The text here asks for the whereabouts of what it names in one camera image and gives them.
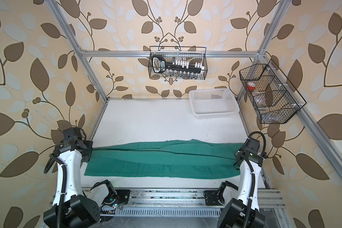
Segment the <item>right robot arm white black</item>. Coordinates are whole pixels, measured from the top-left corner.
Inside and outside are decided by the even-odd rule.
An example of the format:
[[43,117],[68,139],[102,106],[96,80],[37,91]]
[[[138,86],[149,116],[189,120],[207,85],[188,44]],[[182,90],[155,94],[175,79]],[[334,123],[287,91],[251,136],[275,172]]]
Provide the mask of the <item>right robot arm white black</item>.
[[258,154],[260,142],[249,136],[235,154],[240,170],[238,186],[225,181],[217,191],[218,201],[224,206],[218,228],[262,228],[265,216],[259,212],[258,179],[264,158]]

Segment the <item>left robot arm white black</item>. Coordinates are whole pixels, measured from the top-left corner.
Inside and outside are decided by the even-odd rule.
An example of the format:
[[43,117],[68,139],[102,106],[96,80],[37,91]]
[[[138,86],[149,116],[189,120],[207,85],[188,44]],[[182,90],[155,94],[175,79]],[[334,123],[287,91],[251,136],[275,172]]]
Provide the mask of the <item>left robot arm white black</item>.
[[79,127],[65,129],[63,136],[44,170],[47,173],[54,164],[58,167],[55,198],[43,220],[49,228],[89,228],[100,221],[102,206],[118,207],[119,196],[109,180],[96,183],[88,195],[83,193],[80,168],[89,161],[93,142]]

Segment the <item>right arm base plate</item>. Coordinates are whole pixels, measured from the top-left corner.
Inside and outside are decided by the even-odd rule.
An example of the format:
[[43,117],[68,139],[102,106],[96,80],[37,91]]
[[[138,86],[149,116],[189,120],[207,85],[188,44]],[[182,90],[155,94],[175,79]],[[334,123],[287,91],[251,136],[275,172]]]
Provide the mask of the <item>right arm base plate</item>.
[[225,201],[221,190],[205,190],[204,193],[205,204],[207,206],[224,206]]

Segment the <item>green trousers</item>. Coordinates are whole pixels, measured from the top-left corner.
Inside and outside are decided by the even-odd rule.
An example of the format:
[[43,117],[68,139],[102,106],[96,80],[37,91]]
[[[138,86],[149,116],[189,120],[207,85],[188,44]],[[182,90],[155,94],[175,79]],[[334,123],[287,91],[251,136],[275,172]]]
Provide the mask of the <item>green trousers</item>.
[[235,153],[242,143],[199,140],[133,142],[95,148],[85,170],[91,177],[225,179],[240,174]]

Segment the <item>white plastic laundry basket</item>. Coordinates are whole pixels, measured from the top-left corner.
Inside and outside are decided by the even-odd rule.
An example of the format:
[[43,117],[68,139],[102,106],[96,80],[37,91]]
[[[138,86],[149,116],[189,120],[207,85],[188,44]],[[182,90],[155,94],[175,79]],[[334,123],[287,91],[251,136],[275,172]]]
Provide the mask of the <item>white plastic laundry basket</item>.
[[240,111],[234,94],[226,88],[193,90],[189,101],[196,119],[230,117]]

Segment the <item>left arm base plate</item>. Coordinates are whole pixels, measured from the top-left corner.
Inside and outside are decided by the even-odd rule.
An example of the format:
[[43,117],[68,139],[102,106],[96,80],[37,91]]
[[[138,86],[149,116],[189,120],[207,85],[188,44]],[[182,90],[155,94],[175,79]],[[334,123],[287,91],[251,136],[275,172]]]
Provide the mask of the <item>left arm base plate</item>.
[[126,204],[130,199],[130,193],[131,191],[126,189],[110,190],[102,204],[108,206]]

